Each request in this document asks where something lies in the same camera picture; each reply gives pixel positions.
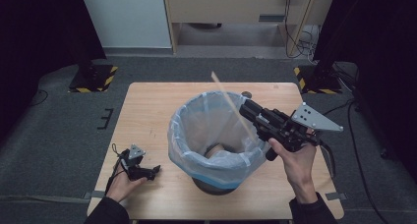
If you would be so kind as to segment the black curtain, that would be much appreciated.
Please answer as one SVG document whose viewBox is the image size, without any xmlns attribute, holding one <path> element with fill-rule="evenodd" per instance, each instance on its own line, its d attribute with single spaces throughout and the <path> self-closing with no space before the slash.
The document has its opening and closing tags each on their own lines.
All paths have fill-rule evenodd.
<svg viewBox="0 0 417 224">
<path fill-rule="evenodd" d="M 363 114 L 417 180 L 417 0 L 332 0 L 314 59 L 357 66 Z"/>
<path fill-rule="evenodd" d="M 0 142 L 44 75 L 104 57 L 84 0 L 0 0 Z"/>
</svg>

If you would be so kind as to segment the person's left hand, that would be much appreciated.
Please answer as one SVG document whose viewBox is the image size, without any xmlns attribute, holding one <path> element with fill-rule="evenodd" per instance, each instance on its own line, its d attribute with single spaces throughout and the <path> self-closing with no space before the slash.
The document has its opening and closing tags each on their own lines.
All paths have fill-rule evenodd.
<svg viewBox="0 0 417 224">
<path fill-rule="evenodd" d="M 147 180 L 147 178 L 141 178 L 136 181 L 130 181 L 122 166 L 118 165 L 105 196 L 120 202 Z"/>
</svg>

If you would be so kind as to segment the bin with blue bag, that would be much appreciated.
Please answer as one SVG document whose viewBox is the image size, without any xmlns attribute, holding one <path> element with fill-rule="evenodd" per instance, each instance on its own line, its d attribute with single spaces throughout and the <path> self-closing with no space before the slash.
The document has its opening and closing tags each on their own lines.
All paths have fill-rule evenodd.
<svg viewBox="0 0 417 224">
<path fill-rule="evenodd" d="M 247 98 L 228 92 L 237 109 Z M 269 145 L 258 138 L 252 123 L 242 117 L 257 141 L 253 142 L 220 91 L 191 98 L 172 115 L 168 126 L 168 156 L 189 176 L 220 189 L 236 189 L 265 161 Z M 205 158 L 214 144 L 233 153 Z"/>
</svg>

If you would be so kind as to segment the light wooden desk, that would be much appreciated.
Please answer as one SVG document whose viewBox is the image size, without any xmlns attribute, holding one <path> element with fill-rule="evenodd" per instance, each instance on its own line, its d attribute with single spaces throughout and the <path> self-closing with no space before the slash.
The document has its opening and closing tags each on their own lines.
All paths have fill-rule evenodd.
<svg viewBox="0 0 417 224">
<path fill-rule="evenodd" d="M 324 23 L 332 0 L 164 0 L 171 44 L 183 24 L 279 24 L 294 53 L 305 26 Z"/>
</svg>

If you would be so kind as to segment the wooden chopstick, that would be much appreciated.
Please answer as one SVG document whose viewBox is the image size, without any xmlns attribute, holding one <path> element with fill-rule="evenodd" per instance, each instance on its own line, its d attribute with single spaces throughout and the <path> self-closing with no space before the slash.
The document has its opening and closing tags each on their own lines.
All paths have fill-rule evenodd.
<svg viewBox="0 0 417 224">
<path fill-rule="evenodd" d="M 244 122 L 244 119 L 240 115 L 240 113 L 239 113 L 236 105 L 231 100 L 228 92 L 225 90 L 225 88 L 223 87 L 222 83 L 220 82 L 219 78 L 217 77 L 217 75 L 215 74 L 214 71 L 211 72 L 210 77 L 214 81 L 214 83 L 216 84 L 216 86 L 219 88 L 219 90 L 221 91 L 223 97 L 225 98 L 226 102 L 228 103 L 228 105 L 230 106 L 230 108 L 232 109 L 232 111 L 234 112 L 234 114 L 236 115 L 236 117 L 239 120 L 239 122 L 243 125 L 243 128 L 248 133 L 248 135 L 250 136 L 250 139 L 253 142 L 256 142 L 257 141 L 256 137 L 254 136 L 254 134 L 252 133 L 252 131 L 249 129 L 249 127 Z"/>
</svg>

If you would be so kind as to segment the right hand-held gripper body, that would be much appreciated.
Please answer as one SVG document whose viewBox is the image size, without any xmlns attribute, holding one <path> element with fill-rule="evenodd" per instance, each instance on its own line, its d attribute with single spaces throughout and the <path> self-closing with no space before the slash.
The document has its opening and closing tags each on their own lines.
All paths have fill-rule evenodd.
<svg viewBox="0 0 417 224">
<path fill-rule="evenodd" d="M 259 107 L 255 113 L 255 127 L 261 140 L 274 138 L 290 152 L 305 145 L 317 146 L 323 132 L 342 132 L 343 127 L 303 102 L 290 115 L 277 109 Z"/>
</svg>

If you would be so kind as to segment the striped black stand base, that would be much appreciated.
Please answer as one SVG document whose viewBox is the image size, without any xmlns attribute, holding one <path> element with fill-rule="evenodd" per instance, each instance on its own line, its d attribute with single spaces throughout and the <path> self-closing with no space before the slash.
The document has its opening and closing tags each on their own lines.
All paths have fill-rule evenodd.
<svg viewBox="0 0 417 224">
<path fill-rule="evenodd" d="M 69 85 L 70 92 L 107 91 L 118 68 L 113 65 L 95 65 L 89 70 L 79 70 Z"/>
<path fill-rule="evenodd" d="M 341 85 L 333 68 L 303 65 L 294 69 L 302 93 L 341 93 Z"/>
</svg>

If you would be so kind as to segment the person's right hand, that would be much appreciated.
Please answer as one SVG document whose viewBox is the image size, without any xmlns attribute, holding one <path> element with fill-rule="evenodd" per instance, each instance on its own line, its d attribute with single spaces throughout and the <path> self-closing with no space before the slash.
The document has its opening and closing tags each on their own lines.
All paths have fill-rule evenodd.
<svg viewBox="0 0 417 224">
<path fill-rule="evenodd" d="M 317 149 L 306 143 L 299 151 L 289 152 L 276 139 L 270 138 L 269 145 L 283 161 L 287 176 L 296 200 L 301 204 L 310 204 L 318 200 L 312 178 L 312 169 Z"/>
</svg>

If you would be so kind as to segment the white panel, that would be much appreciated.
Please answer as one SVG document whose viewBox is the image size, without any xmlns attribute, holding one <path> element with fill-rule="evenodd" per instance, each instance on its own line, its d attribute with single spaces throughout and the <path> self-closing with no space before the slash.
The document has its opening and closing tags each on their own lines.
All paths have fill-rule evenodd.
<svg viewBox="0 0 417 224">
<path fill-rule="evenodd" d="M 170 48 L 164 0 L 85 0 L 105 48 Z"/>
</svg>

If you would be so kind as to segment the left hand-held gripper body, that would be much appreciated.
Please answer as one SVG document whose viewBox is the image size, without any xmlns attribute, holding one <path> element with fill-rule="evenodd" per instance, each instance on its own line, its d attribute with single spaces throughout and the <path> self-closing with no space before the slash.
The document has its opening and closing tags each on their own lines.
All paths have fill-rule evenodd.
<svg viewBox="0 0 417 224">
<path fill-rule="evenodd" d="M 140 166 L 145 154 L 141 148 L 132 144 L 130 148 L 125 149 L 119 155 L 122 168 L 127 173 L 130 181 L 146 178 L 147 174 L 153 173 L 151 169 Z"/>
</svg>

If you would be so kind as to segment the tan round item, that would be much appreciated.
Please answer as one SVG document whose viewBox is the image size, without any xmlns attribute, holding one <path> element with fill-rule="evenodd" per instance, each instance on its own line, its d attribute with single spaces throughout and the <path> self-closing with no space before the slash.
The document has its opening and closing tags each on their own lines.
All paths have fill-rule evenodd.
<svg viewBox="0 0 417 224">
<path fill-rule="evenodd" d="M 206 153 L 205 158 L 213 158 L 217 156 L 223 156 L 228 153 L 233 153 L 234 149 L 226 144 L 218 143 L 210 146 Z"/>
</svg>

